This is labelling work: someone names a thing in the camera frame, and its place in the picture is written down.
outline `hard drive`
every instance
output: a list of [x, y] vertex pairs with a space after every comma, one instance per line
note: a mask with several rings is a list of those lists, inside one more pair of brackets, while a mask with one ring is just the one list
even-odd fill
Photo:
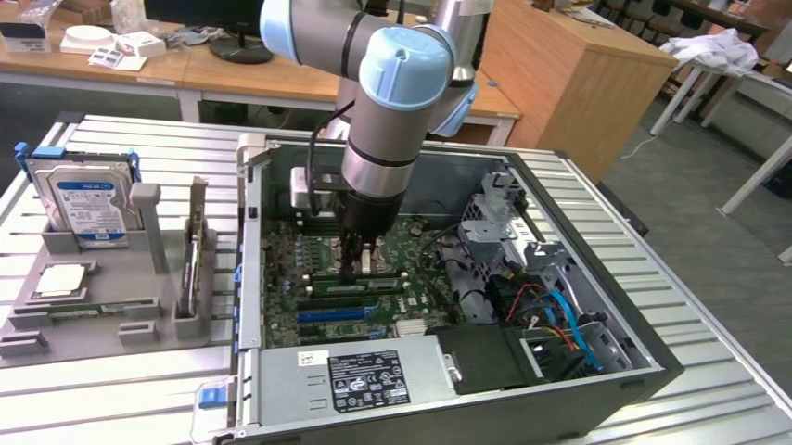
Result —
[[50, 230], [73, 232], [82, 248], [125, 247], [127, 231], [143, 229], [130, 202], [138, 155], [41, 146], [18, 150], [18, 162], [39, 191]]

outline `computer monitor stand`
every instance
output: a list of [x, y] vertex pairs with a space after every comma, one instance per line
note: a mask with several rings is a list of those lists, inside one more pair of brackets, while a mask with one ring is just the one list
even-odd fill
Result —
[[248, 41], [244, 32], [240, 32], [237, 38], [229, 37], [212, 42], [210, 51], [224, 60], [248, 65], [269, 62], [273, 58], [264, 42]]

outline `power supply label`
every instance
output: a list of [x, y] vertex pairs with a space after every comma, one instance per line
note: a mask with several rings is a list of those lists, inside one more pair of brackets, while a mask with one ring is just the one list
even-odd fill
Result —
[[411, 403], [395, 350], [329, 358], [333, 406], [340, 413]]
[[126, 234], [122, 210], [113, 204], [115, 185], [109, 182], [59, 182], [63, 215], [78, 236], [119, 239]]

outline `metal workbench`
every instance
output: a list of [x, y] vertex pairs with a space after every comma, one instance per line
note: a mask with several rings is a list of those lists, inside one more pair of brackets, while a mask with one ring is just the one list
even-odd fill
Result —
[[[194, 390], [226, 375], [230, 365], [236, 148], [241, 133], [252, 131], [257, 129], [86, 116], [78, 124], [57, 123], [42, 140], [43, 145], [91, 151], [134, 148], [143, 180], [162, 184], [163, 229], [182, 227], [194, 175], [210, 180], [208, 216], [221, 235], [212, 345], [0, 370], [5, 445], [190, 443]], [[549, 152], [521, 153], [686, 366], [651, 401], [623, 409], [586, 438], [565, 443], [792, 443], [791, 400], [579, 169]], [[531, 216], [552, 238], [539, 211]], [[45, 223], [43, 206], [21, 175], [0, 198], [0, 321], [42, 246]], [[202, 419], [208, 429], [224, 427], [226, 413], [217, 414]]]

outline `blue latch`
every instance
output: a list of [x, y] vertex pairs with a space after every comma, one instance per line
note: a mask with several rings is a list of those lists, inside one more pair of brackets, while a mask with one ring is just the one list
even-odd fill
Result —
[[127, 153], [129, 169], [133, 173], [133, 183], [139, 183], [141, 179], [141, 156], [133, 149]]
[[31, 154], [31, 158], [39, 159], [63, 159], [66, 148], [62, 146], [38, 146]]
[[29, 148], [30, 145], [27, 144], [27, 142], [18, 142], [17, 146], [14, 146], [14, 159], [17, 160], [17, 163], [21, 165], [21, 169], [23, 170], [23, 172], [26, 172], [27, 180], [33, 181], [34, 178], [30, 175], [30, 171], [27, 170], [26, 164], [26, 153]]
[[198, 408], [209, 410], [228, 405], [228, 390], [222, 388], [205, 388], [198, 396]]

